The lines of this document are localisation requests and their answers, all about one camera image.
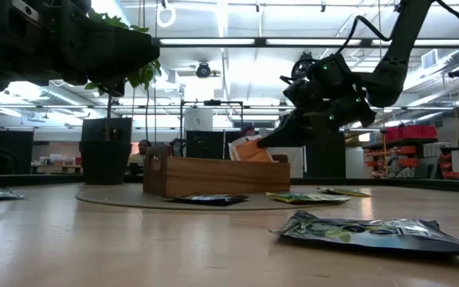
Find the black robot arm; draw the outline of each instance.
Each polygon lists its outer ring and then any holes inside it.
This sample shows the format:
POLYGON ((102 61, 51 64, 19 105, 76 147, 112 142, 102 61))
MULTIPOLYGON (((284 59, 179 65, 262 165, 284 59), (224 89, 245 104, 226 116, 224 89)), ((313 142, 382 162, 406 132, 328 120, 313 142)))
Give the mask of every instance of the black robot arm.
POLYGON ((270 135, 258 141, 258 146, 301 147, 312 140, 323 140, 324 134, 337 132, 345 124, 356 121, 363 127, 373 124, 375 113, 368 103, 385 108, 398 100, 410 53, 433 2, 459 18, 459 14, 441 0, 401 0, 391 37, 384 37, 368 20, 358 16, 345 45, 335 54, 312 60, 303 74, 307 80, 282 77, 281 80, 289 83, 283 94, 296 109, 270 135), (353 73, 340 53, 353 36, 358 21, 380 39, 392 41, 373 73, 353 73))

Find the black planter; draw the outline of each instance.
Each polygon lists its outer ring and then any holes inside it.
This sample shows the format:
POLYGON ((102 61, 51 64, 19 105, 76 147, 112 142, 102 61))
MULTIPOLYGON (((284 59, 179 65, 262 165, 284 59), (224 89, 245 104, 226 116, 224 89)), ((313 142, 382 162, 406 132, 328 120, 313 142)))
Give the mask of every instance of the black planter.
POLYGON ((119 141, 81 141, 84 182, 94 185, 122 184, 131 145, 119 141))

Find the wooden box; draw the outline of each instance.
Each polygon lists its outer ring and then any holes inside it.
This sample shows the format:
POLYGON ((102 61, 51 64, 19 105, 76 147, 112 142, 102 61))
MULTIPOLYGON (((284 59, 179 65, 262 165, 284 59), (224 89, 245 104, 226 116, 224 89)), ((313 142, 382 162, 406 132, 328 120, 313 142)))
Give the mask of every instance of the wooden box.
POLYGON ((147 149, 143 176, 143 192, 166 198, 290 190, 288 163, 173 157, 164 147, 147 149))

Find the potted plant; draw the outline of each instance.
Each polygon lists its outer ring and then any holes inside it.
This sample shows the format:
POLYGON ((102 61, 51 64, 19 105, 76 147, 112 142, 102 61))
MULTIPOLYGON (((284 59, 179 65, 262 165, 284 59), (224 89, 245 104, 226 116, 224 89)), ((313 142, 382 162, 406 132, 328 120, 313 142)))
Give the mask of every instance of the potted plant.
MULTIPOLYGON (((111 18, 107 14, 98 14, 93 10, 88 12, 88 16, 95 21, 105 22, 111 26, 132 29, 140 33, 148 31, 148 28, 138 26, 129 27, 125 23, 122 23, 121 18, 116 16, 111 18)), ((131 143, 119 141, 113 136, 114 133, 110 125, 112 98, 114 96, 123 96, 124 86, 127 82, 133 87, 134 96, 135 89, 140 85, 143 85, 144 89, 148 92, 151 81, 153 81, 156 73, 161 75, 158 59, 155 59, 133 73, 129 73, 123 82, 112 89, 104 87, 101 83, 91 82, 85 85, 84 88, 87 90, 98 89, 101 96, 108 94, 108 113, 105 120, 103 139, 81 141, 79 146, 83 160, 84 181, 87 184, 121 184, 123 182, 127 169, 128 156, 131 153, 131 143)))

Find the white cylinder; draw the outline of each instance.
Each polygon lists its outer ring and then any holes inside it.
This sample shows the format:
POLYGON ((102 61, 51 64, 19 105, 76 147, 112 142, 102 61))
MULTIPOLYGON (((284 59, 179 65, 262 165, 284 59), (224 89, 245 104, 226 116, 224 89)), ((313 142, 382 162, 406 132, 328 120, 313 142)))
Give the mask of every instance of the white cylinder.
POLYGON ((211 108, 192 108, 187 111, 183 123, 186 131, 206 131, 214 129, 214 115, 211 108))

